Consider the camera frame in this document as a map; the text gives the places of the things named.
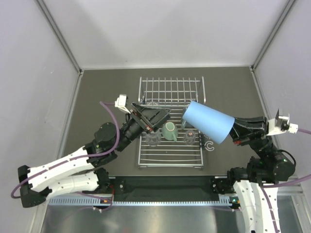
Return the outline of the mint green cup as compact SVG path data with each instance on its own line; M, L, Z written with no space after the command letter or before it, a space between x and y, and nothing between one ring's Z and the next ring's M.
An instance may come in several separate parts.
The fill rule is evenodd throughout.
M162 127L162 135L168 141L177 141L178 128L172 122L166 122Z

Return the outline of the clear glass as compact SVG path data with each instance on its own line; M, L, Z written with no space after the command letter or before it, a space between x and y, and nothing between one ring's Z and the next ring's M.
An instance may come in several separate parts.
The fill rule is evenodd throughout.
M161 143L161 133L157 131L146 134L146 143L151 147L158 146Z
M187 130L183 137L183 142L185 145L191 146L195 143L196 135L193 130Z

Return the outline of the grey-blue ceramic mug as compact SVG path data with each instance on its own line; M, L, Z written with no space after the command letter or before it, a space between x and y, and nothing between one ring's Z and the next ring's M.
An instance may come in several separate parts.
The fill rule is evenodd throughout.
M184 113L186 112L186 110L187 110L186 107L182 109L181 129L190 129L190 128L193 127L192 125L190 125L187 121L185 121L185 120L183 119L183 115L184 115Z

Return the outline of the blue plastic cup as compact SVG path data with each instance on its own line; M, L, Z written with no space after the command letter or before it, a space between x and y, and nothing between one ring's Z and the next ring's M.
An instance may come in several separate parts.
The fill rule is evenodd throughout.
M235 118L192 101L184 112L182 119L221 144L233 128Z

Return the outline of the pale speckled ceramic mug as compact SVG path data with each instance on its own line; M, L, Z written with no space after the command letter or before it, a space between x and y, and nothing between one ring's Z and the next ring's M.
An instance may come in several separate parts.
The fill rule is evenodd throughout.
M157 102L148 102L146 105L148 106L158 106Z

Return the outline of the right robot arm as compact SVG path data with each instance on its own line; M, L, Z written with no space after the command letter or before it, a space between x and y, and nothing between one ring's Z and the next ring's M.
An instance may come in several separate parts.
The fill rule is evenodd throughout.
M238 195L239 210L247 233L279 233L277 184L287 181L295 172L296 161L274 143L274 135L296 133L298 126L289 116L236 118L230 136L238 146L248 145L257 157L251 157L246 168L228 171L227 188Z

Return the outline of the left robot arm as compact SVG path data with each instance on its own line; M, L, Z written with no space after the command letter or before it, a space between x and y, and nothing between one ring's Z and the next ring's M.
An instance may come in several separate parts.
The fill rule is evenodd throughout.
M111 182L104 165L117 158L142 133L154 133L170 119L171 110L144 107L132 103L126 113L126 122L119 126L114 115L112 122L104 123L94 139L58 160L37 167L20 166L19 185L15 190L22 207L31 208L59 195L68 193L104 193Z

